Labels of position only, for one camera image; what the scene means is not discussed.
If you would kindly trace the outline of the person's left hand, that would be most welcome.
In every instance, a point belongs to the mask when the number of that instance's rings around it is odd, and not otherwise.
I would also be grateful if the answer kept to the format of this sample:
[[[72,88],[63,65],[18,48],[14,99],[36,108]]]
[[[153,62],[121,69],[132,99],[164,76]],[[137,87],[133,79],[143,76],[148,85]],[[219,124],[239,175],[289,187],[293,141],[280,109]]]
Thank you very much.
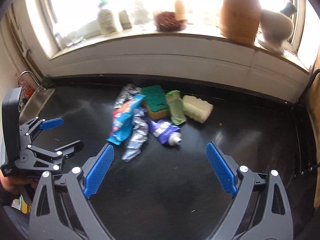
[[[18,196],[21,194],[20,186],[31,185],[33,189],[37,188],[39,179],[27,178],[22,176],[7,176],[5,177],[1,172],[1,185],[3,189],[12,196]]]

